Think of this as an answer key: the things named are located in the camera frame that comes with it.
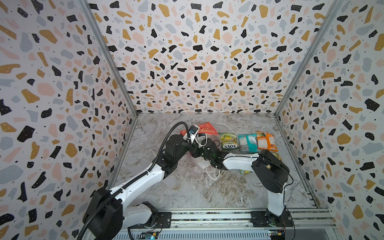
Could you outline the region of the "red paper gift bag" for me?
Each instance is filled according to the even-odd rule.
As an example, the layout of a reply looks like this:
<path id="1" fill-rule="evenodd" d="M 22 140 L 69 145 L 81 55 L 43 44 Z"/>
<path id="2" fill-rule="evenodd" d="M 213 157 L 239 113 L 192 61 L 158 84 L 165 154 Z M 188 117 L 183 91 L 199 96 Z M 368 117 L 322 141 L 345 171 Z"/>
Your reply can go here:
<path id="1" fill-rule="evenodd" d="M 219 134 L 218 134 L 217 130 L 213 127 L 213 125 L 212 125 L 211 123 L 209 123 L 209 122 L 206 122 L 206 123 L 203 123 L 203 124 L 200 124 L 200 125 L 197 125 L 197 126 L 200 127 L 199 134 L 206 134 L 207 137 L 208 137 L 208 139 L 211 139 L 212 141 L 216 141 L 215 143 L 216 143 L 217 147 L 219 147 L 219 148 L 221 149 L 221 151 L 222 151 L 222 146 L 221 146 L 221 141 L 220 141 Z M 192 158 L 191 158 L 191 156 L 190 156 L 190 150 L 188 151 L 188 156 L 189 156 L 189 158 L 192 160 Z M 219 177 L 220 177 L 220 173 L 221 173 L 221 171 L 219 170 L 219 172 L 218 172 L 218 174 L 217 174 L 216 177 L 212 177 L 212 176 L 209 174 L 209 172 L 208 172 L 208 167 L 204 169 L 204 170 L 206 170 L 206 173 L 208 174 L 208 176 L 209 176 L 212 180 L 214 180 L 214 181 L 218 180 Z"/>

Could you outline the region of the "teal snack packet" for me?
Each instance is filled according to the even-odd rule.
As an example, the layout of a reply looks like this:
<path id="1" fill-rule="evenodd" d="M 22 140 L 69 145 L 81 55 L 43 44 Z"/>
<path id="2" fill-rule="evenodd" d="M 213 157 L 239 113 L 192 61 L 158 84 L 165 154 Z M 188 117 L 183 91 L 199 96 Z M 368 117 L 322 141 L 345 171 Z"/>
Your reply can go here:
<path id="1" fill-rule="evenodd" d="M 258 143 L 256 134 L 238 135 L 240 152 L 254 154 L 258 153 Z"/>

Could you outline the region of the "yellow green snack packet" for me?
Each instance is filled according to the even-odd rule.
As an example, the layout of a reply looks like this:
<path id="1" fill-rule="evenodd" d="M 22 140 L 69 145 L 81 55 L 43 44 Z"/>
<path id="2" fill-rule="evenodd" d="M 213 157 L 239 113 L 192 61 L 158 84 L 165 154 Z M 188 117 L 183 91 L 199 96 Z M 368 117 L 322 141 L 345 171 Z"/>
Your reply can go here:
<path id="1" fill-rule="evenodd" d="M 280 157 L 280 155 L 278 153 L 275 153 L 275 152 L 272 152 L 272 154 L 275 156 L 275 158 L 277 158 L 280 162 L 282 161 L 282 158 Z M 243 175 L 243 174 L 248 174 L 250 173 L 251 171 L 248 171 L 248 170 L 240 170 L 240 173 Z"/>

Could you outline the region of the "orange snack packet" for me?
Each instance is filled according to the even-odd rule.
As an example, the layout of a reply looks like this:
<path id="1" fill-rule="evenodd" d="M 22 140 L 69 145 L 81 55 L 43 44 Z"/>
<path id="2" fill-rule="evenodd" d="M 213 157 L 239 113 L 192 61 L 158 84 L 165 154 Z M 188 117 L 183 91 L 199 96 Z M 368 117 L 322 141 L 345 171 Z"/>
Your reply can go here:
<path id="1" fill-rule="evenodd" d="M 257 131 L 257 142 L 259 150 L 278 151 L 275 136 L 270 133 Z"/>

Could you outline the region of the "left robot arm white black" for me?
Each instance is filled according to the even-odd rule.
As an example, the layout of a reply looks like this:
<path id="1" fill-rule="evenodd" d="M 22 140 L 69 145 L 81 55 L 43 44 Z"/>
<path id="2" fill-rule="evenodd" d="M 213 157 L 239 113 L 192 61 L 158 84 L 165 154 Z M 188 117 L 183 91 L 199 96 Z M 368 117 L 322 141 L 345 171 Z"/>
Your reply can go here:
<path id="1" fill-rule="evenodd" d="M 195 139 L 196 136 L 190 133 L 166 138 L 152 165 L 117 187 L 97 190 L 84 215 L 84 225 L 77 238 L 81 240 L 86 231 L 90 231 L 97 240 L 111 240 L 123 228 L 151 221 L 157 214 L 156 208 L 148 203 L 130 207 L 131 202 L 149 187 L 168 177 Z"/>

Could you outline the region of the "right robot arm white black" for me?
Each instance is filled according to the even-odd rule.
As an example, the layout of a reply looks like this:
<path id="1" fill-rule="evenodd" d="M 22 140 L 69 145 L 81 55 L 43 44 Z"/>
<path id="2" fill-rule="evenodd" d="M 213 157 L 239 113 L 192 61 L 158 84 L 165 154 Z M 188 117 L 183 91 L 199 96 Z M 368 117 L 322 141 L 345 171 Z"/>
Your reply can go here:
<path id="1" fill-rule="evenodd" d="M 268 206 L 265 211 L 251 212 L 251 223 L 258 227 L 292 227 L 293 218 L 285 205 L 285 190 L 290 170 L 268 150 L 255 154 L 240 154 L 221 151 L 216 144 L 208 143 L 199 147 L 194 144 L 189 150 L 193 158 L 202 157 L 217 170 L 243 170 L 255 173 L 268 191 Z"/>

